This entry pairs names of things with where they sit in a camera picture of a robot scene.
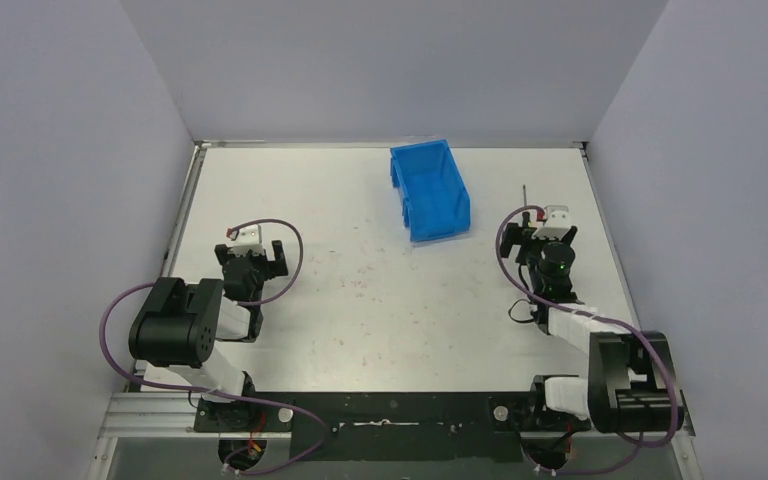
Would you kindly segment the black yellow handled screwdriver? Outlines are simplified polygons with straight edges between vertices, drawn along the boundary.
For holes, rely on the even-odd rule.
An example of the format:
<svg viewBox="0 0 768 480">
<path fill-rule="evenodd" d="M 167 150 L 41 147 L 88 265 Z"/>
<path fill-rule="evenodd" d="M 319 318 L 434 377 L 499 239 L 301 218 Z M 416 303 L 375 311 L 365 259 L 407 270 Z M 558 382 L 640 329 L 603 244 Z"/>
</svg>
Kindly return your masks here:
<svg viewBox="0 0 768 480">
<path fill-rule="evenodd" d="M 522 200 L 523 200 L 523 205 L 524 206 L 528 206 L 529 205 L 528 190 L 527 190 L 527 185 L 526 184 L 522 185 Z M 522 212 L 522 225 L 524 227 L 529 227 L 530 226 L 530 220 L 531 220 L 531 210 L 530 209 L 525 209 Z"/>
</svg>

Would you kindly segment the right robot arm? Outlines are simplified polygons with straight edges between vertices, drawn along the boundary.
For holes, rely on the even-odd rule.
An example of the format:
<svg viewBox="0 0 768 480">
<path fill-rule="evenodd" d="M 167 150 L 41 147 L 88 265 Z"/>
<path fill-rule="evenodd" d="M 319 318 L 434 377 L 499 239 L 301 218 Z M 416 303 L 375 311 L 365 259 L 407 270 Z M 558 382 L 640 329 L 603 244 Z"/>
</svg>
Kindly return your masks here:
<svg viewBox="0 0 768 480">
<path fill-rule="evenodd" d="M 560 420 L 588 423 L 601 433 L 676 432 L 685 408 L 675 384 L 666 337 L 609 319 L 578 298 L 571 280 L 576 258 L 570 227 L 541 238 L 528 223 L 507 222 L 496 234 L 496 255 L 514 254 L 512 276 L 530 304 L 529 323 L 587 357 L 583 376 L 537 375 L 523 401 L 525 419 L 545 429 Z"/>
</svg>

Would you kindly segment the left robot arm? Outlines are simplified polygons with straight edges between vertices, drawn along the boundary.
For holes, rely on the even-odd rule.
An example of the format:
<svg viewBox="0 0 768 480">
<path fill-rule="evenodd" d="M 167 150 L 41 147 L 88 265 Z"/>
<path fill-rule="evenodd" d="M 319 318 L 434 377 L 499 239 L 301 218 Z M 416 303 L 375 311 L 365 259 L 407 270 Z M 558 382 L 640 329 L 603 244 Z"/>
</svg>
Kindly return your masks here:
<svg viewBox="0 0 768 480">
<path fill-rule="evenodd" d="M 233 431 L 249 428 L 257 404 L 243 393 L 250 376 L 218 350 L 219 341 L 253 343 L 263 324 L 265 283 L 289 275 L 283 244 L 271 242 L 268 256 L 259 240 L 217 244 L 222 277 L 188 284 L 161 277 L 132 323 L 129 352 L 137 360 L 166 368 L 219 402 L 217 417 Z"/>
</svg>

